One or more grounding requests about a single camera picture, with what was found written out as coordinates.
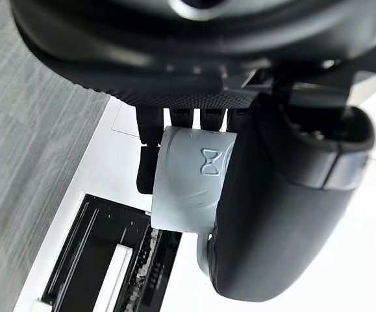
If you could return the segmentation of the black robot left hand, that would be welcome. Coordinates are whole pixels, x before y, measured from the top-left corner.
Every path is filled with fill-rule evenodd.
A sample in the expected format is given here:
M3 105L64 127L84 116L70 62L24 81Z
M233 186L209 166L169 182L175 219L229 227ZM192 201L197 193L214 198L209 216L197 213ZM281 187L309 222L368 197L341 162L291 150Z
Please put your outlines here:
M376 1L11 1L29 50L136 109L154 228L198 235L215 291L283 293L358 188Z

